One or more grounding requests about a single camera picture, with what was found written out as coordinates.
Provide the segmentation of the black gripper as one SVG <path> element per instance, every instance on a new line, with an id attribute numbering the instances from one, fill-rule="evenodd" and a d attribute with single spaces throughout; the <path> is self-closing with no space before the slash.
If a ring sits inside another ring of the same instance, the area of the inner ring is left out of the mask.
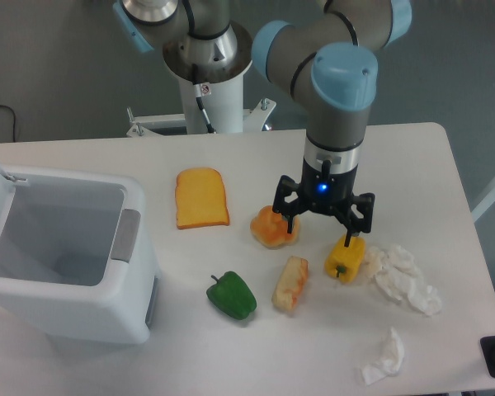
<path id="1" fill-rule="evenodd" d="M 312 211 L 321 215 L 335 215 L 345 226 L 345 248 L 351 238 L 360 233 L 370 233 L 373 221 L 375 194 L 353 194 L 357 168 L 342 174 L 329 174 L 323 178 L 320 171 L 303 161 L 300 183 L 282 175 L 277 184 L 272 211 L 287 223 L 286 232 L 292 234 L 294 218 Z"/>

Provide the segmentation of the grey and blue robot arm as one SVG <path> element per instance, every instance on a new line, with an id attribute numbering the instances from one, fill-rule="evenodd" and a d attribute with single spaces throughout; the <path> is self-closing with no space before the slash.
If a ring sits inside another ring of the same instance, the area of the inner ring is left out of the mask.
<path id="1" fill-rule="evenodd" d="M 255 68 L 308 113 L 300 182 L 282 177 L 273 210 L 289 227 L 311 211 L 337 219 L 348 238 L 370 231 L 375 197 L 353 192 L 376 95 L 375 52 L 404 35 L 408 1 L 325 1 L 317 21 L 271 21 L 250 35 L 226 1 L 117 1 L 139 51 L 160 50 L 177 78 L 190 134 L 243 128 L 243 75 Z"/>

